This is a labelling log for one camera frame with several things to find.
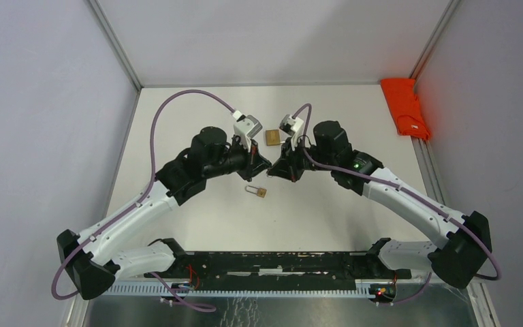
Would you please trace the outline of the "small brass padlock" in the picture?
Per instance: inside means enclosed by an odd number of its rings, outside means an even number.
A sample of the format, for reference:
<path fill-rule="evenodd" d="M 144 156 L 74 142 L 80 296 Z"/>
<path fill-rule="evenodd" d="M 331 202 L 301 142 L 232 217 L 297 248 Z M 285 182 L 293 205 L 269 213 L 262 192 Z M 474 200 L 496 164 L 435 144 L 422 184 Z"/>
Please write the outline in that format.
<path fill-rule="evenodd" d="M 267 194 L 267 189 L 263 187 L 254 187 L 252 185 L 247 185 L 244 190 L 248 193 L 252 193 L 259 198 L 265 198 Z"/>

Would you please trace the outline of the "large brass padlock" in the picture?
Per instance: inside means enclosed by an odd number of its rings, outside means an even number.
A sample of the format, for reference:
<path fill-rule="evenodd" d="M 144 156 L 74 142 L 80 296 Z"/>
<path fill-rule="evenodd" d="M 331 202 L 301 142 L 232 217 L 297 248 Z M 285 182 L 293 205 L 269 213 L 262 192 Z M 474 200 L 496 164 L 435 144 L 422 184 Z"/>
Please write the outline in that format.
<path fill-rule="evenodd" d="M 267 129 L 264 134 L 264 140 L 266 146 L 280 146 L 285 142 L 279 129 Z"/>

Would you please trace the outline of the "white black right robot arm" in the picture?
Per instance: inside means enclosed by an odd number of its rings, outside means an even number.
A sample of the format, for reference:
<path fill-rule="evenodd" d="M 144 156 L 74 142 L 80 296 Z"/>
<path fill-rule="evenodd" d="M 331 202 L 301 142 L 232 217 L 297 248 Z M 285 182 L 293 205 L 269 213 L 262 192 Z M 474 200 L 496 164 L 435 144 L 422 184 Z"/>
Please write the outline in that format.
<path fill-rule="evenodd" d="M 466 215 L 411 188 L 378 159 L 353 149 L 337 121 L 318 123 L 310 147 L 305 145 L 302 119 L 287 115 L 279 128 L 289 137 L 268 176 L 297 182 L 306 171 L 328 171 L 340 187 L 386 207 L 427 237 L 426 242 L 380 240 L 380 249 L 366 259 L 371 276 L 383 278 L 398 269 L 423 270 L 458 289 L 476 279 L 500 279 L 484 215 L 477 211 Z"/>

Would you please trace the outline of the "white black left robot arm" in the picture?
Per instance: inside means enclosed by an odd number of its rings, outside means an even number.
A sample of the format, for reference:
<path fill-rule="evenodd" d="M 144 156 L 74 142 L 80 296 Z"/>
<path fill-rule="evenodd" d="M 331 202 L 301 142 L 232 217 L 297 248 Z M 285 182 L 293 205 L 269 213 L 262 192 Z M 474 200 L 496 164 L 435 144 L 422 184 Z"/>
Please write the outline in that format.
<path fill-rule="evenodd" d="M 96 225 L 75 233 L 64 230 L 57 236 L 61 270 L 84 300 L 102 295 L 121 277 L 165 272 L 181 276 L 187 260 L 164 244 L 122 251 L 123 244 L 143 227 L 175 211 L 206 188 L 208 179 L 236 173 L 243 180 L 267 170 L 271 163 L 259 153 L 254 137 L 260 129 L 234 129 L 228 138 L 218 127 L 205 127 L 172 161 L 152 178 L 138 199 L 130 201 Z"/>

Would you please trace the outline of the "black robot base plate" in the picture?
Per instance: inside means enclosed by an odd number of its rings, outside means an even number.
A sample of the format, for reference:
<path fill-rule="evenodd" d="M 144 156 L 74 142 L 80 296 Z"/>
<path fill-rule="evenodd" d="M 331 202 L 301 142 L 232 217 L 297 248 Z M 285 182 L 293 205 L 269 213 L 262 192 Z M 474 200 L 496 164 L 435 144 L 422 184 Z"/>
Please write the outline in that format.
<path fill-rule="evenodd" d="M 391 270 L 365 251 L 359 252 L 207 252 L 175 258 L 158 274 L 182 279 L 199 291 L 354 290 L 358 279 L 410 279 L 408 269 Z"/>

